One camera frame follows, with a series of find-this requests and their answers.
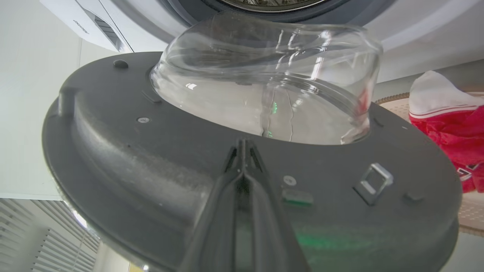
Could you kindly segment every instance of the gray plastic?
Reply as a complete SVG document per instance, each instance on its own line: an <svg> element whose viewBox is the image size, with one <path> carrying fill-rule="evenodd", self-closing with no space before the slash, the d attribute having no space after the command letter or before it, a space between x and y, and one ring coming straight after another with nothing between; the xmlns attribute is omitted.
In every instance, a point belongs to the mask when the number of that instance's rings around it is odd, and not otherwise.
<svg viewBox="0 0 484 272"><path fill-rule="evenodd" d="M436 272L452 253L459 179L437 145L395 114L372 104L371 133L348 145L263 138L151 97L148 73L160 53L125 54L126 69L113 66L119 58L87 64L65 81L47 113L42 141L63 199L129 260L150 271L179 271L239 139L257 147L267 181L277 188L275 201L312 271ZM150 121L140 123L140 117ZM374 162L393 175L394 184L369 206L353 187ZM309 194L312 202L283 202L285 189L304 192L299 199L310 200ZM238 203L242 211L250 207L249 199ZM257 239L262 244L253 247L253 220L249 212L239 213L236 269L253 271L263 255L252 255L251 248L271 241ZM279 261L271 257L266 271L276 271Z"/></svg>

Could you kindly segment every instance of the white wall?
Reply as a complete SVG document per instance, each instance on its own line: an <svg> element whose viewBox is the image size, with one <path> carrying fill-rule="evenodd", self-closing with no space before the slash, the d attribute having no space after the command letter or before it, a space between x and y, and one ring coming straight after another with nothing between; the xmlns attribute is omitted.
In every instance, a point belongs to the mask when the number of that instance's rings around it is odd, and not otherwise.
<svg viewBox="0 0 484 272"><path fill-rule="evenodd" d="M127 272L128 270L129 261L107 245L101 243L92 272Z"/></svg>
<svg viewBox="0 0 484 272"><path fill-rule="evenodd" d="M38 0L0 0L0 197L59 200L41 128L64 80L114 52L83 42Z"/></svg>

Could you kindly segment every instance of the laundry basket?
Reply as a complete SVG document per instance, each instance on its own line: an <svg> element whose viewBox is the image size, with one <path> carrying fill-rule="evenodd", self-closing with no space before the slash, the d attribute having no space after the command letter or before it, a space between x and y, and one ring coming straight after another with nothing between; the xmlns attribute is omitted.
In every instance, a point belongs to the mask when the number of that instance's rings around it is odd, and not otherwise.
<svg viewBox="0 0 484 272"><path fill-rule="evenodd" d="M462 91L472 96L484 96L484 88L469 87ZM410 93L388 96L376 101L377 104L410 122L408 98ZM464 194L459 211L460 231L484 237L484 194L477 192Z"/></svg>

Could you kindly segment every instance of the screw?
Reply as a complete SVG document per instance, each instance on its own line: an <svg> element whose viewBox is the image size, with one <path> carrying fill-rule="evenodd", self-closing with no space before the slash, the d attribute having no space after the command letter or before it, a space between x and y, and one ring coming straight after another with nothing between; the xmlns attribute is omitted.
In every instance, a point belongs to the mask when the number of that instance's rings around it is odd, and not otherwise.
<svg viewBox="0 0 484 272"><path fill-rule="evenodd" d="M296 179L293 178L292 176L284 176L283 177L284 182L289 185L289 186L294 186L296 185Z"/></svg>
<svg viewBox="0 0 484 272"><path fill-rule="evenodd" d="M140 117L140 118L137 119L137 121L144 124L144 123L148 123L149 121L151 121L151 119L148 118L148 117Z"/></svg>

